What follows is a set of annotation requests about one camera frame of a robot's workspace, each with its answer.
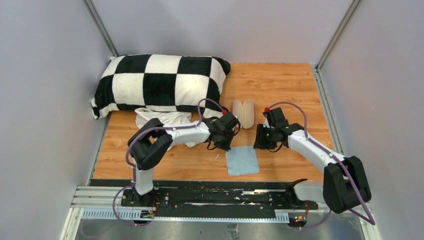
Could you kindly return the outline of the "light blue cleaning cloth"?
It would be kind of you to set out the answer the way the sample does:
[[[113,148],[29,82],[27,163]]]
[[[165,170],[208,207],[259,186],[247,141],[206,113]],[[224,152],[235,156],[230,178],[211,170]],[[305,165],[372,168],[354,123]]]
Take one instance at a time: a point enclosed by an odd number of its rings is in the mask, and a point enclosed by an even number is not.
[[[237,146],[225,154],[227,172],[230,176],[257,174],[260,171],[253,146]]]

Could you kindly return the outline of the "pink glasses case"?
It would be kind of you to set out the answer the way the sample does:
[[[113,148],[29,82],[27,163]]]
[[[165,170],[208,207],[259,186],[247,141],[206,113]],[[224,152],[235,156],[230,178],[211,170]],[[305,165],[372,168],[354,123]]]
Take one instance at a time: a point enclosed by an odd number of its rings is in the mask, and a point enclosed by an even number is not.
[[[243,129],[251,129],[255,124],[255,107],[252,100],[241,102],[235,99],[232,104],[232,113],[237,116]]]

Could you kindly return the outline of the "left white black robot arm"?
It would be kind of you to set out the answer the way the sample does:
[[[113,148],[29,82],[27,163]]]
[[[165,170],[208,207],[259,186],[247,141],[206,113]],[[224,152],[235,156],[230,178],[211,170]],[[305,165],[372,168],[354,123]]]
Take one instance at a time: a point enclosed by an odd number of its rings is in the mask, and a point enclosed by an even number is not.
[[[133,170],[131,188],[135,191],[135,202],[142,207],[152,203],[154,168],[170,148],[207,143],[208,150],[228,152],[240,128],[238,118],[228,111],[221,117],[202,118],[192,123],[165,124],[158,118],[149,120],[127,142],[125,160]]]

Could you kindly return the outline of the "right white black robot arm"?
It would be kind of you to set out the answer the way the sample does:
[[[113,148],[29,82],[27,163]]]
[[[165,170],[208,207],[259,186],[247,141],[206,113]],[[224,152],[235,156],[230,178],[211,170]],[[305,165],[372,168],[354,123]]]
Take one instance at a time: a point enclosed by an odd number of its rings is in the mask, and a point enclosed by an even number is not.
[[[311,201],[326,204],[336,214],[351,210],[372,199],[362,161],[344,156],[322,145],[305,126],[289,123],[281,108],[266,108],[264,124],[258,124],[254,149],[278,152],[291,149],[312,163],[323,175],[322,181],[305,178],[289,183],[286,204],[298,209]]]

